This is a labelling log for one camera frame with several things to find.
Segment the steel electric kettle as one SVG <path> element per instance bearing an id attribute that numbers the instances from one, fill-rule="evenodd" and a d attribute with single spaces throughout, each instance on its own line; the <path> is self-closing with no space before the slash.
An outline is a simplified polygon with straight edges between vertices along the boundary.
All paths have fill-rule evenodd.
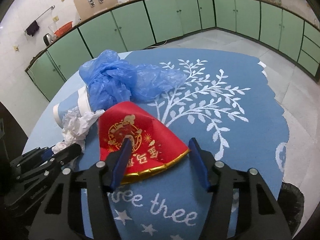
<path id="1" fill-rule="evenodd" d="M 53 42 L 53 37 L 49 33 L 45 34 L 43 37 L 44 44 L 48 47 Z"/>

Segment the red fabric pouch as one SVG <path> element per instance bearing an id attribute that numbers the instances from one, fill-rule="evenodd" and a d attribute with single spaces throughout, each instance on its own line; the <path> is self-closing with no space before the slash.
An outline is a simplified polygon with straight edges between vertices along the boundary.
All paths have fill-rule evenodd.
<path id="1" fill-rule="evenodd" d="M 138 105 L 125 101 L 104 112 L 98 119 L 100 160 L 129 139 L 132 154 L 121 184 L 135 183 L 177 164 L 189 152 L 188 146 L 170 129 Z"/>

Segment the dark cloth on rail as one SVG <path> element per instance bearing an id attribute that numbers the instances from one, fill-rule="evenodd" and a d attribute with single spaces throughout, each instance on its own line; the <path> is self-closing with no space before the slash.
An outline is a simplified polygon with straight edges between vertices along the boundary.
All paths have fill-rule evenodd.
<path id="1" fill-rule="evenodd" d="M 34 36 L 40 29 L 40 26 L 38 25 L 37 21 L 34 20 L 25 30 L 27 35 Z"/>

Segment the orange plastic basin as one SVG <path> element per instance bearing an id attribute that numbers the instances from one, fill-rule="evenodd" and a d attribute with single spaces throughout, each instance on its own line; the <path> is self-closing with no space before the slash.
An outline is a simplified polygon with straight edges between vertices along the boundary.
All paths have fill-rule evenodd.
<path id="1" fill-rule="evenodd" d="M 57 31 L 54 33 L 57 37 L 61 37 L 62 35 L 64 35 L 65 33 L 67 33 L 68 31 L 70 31 L 73 27 L 73 22 L 68 22 L 66 24 L 64 24 L 62 27 L 60 27 L 59 29 L 57 29 Z"/>

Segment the blue white paper cup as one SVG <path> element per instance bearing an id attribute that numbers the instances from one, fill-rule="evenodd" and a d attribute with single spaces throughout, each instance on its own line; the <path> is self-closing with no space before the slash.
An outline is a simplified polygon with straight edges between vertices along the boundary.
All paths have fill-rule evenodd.
<path id="1" fill-rule="evenodd" d="M 87 87 L 81 87 L 68 98 L 53 107 L 53 116 L 57 125 L 63 128 L 63 117 L 68 111 L 76 110 L 78 116 L 83 116 L 86 112 L 91 112 L 89 105 Z"/>

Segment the wall towel rail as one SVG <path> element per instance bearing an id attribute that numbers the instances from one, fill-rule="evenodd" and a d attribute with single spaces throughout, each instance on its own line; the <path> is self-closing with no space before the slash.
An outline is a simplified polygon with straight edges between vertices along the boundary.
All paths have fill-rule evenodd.
<path id="1" fill-rule="evenodd" d="M 47 13 L 48 11 L 53 10 L 53 9 L 55 9 L 55 5 L 50 6 L 47 10 L 45 10 L 42 14 L 40 14 L 40 15 L 35 19 L 35 21 L 36 21 L 36 20 L 39 20 L 45 13 Z"/>

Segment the black trash bin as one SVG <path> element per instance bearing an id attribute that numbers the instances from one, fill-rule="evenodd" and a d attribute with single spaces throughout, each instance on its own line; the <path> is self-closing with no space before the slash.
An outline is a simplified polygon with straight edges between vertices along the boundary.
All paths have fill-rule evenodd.
<path id="1" fill-rule="evenodd" d="M 304 195 L 295 185 L 282 182 L 277 202 L 285 216 L 291 236 L 294 236 L 304 213 Z"/>

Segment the cardboard board with scale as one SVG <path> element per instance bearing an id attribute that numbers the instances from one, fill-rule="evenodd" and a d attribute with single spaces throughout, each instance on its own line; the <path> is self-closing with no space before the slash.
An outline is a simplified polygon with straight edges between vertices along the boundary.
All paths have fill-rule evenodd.
<path id="1" fill-rule="evenodd" d="M 84 21 L 118 4 L 118 0 L 74 0 L 80 20 Z"/>

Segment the white paper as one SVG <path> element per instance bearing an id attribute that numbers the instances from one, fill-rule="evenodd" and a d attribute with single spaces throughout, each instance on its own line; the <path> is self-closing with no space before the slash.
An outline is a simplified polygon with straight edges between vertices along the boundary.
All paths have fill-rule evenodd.
<path id="1" fill-rule="evenodd" d="M 78 144 L 81 147 L 82 152 L 85 151 L 85 140 L 89 133 L 91 126 L 103 115 L 105 111 L 103 109 L 96 112 L 85 112 L 84 115 L 80 115 L 78 107 L 69 109 L 62 119 L 62 136 L 63 141 L 58 142 L 52 147 L 54 154 L 59 153 L 72 144 Z"/>

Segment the blue tree-pattern mat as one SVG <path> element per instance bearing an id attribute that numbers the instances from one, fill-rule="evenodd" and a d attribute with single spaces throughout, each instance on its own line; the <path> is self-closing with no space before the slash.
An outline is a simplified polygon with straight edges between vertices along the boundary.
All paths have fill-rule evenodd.
<path id="1" fill-rule="evenodd" d="M 154 116 L 187 146 L 230 168 L 255 168 L 277 200 L 289 128 L 257 57 L 206 49 L 135 51 L 124 60 L 179 70 L 185 83 L 150 102 L 132 102 Z M 120 239 L 200 239 L 212 194 L 200 184 L 189 152 L 167 170 L 107 194 Z M 239 190 L 227 239 L 238 220 Z"/>

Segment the blue plastic bag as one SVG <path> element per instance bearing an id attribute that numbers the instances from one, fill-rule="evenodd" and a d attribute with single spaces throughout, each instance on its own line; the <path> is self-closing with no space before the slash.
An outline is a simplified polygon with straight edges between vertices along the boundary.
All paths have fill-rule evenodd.
<path id="1" fill-rule="evenodd" d="M 124 101 L 150 102 L 163 93 L 181 87 L 187 76 L 175 69 L 152 64 L 130 64 L 113 50 L 79 67 L 92 111 L 107 110 Z"/>

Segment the green lower kitchen cabinets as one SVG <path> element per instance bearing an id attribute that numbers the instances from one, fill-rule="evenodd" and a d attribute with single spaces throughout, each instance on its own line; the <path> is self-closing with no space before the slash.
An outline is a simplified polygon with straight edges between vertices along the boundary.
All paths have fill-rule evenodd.
<path id="1" fill-rule="evenodd" d="M 122 53 L 208 29 L 245 36 L 280 52 L 319 80 L 319 28 L 261 0 L 136 0 L 67 29 L 26 72 L 52 100 L 79 67 L 103 50 Z"/>

